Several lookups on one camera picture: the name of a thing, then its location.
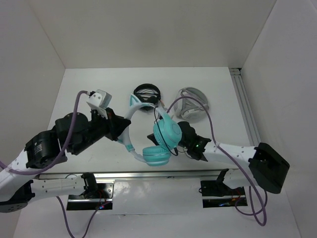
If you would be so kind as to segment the teal cat-ear headphones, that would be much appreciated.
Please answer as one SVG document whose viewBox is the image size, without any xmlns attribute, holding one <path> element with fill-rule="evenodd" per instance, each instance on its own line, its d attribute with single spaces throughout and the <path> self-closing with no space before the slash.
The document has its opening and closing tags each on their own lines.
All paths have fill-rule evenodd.
<svg viewBox="0 0 317 238">
<path fill-rule="evenodd" d="M 178 123 L 168 115 L 164 107 L 161 105 L 155 106 L 151 103 L 142 103 L 133 94 L 130 95 L 130 107 L 124 118 L 132 119 L 134 113 L 145 106 L 153 108 L 155 116 L 161 116 L 161 119 L 155 117 L 153 126 L 153 134 L 158 142 L 158 146 L 144 148 L 142 154 L 138 154 L 130 140 L 129 128 L 123 131 L 123 141 L 119 143 L 124 145 L 136 160 L 152 167 L 163 166 L 169 162 L 172 150 L 177 148 L 182 138 L 182 131 Z"/>
</svg>

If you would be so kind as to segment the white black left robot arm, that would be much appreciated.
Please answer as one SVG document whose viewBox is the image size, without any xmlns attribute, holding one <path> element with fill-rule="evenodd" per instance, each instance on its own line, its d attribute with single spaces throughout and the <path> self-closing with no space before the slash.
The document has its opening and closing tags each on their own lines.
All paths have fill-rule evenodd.
<svg viewBox="0 0 317 238">
<path fill-rule="evenodd" d="M 117 141 L 131 120 L 117 116 L 111 108 L 107 117 L 91 110 L 91 119 L 76 113 L 75 126 L 66 152 L 78 155 L 103 137 Z M 28 203 L 61 195 L 94 197 L 99 188 L 93 173 L 73 178 L 38 180 L 42 169 L 51 165 L 61 153 L 71 126 L 72 113 L 55 121 L 51 130 L 40 132 L 26 143 L 25 148 L 7 169 L 0 173 L 0 211 L 11 213 L 25 208 Z"/>
</svg>

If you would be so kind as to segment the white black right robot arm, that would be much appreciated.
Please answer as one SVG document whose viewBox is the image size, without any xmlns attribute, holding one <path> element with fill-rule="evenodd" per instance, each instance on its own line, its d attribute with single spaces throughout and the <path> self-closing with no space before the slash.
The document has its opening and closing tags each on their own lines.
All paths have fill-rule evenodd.
<svg viewBox="0 0 317 238">
<path fill-rule="evenodd" d="M 179 146 L 194 160 L 240 166 L 238 170 L 224 169 L 220 173 L 216 182 L 219 193 L 228 194 L 251 183 L 273 194 L 281 192 L 290 165 L 270 145 L 262 142 L 258 146 L 215 144 L 197 135 L 188 122 L 181 121 L 178 125 L 182 131 Z"/>
</svg>

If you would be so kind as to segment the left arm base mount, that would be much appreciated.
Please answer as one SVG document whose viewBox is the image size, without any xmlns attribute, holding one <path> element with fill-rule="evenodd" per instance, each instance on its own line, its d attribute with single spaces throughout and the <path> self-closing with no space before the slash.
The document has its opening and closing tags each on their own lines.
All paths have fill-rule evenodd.
<svg viewBox="0 0 317 238">
<path fill-rule="evenodd" d="M 83 195 L 69 195 L 66 205 L 67 211 L 112 210 L 113 182 L 99 182 L 98 189 L 89 197 Z"/>
</svg>

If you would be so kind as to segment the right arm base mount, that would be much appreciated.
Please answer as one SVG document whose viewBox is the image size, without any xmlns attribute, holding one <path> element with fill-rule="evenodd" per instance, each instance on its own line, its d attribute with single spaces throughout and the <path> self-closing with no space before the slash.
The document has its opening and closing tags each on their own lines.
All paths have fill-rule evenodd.
<svg viewBox="0 0 317 238">
<path fill-rule="evenodd" d="M 247 206 L 243 187 L 231 189 L 215 180 L 202 180 L 199 193 L 202 195 L 203 208 Z"/>
</svg>

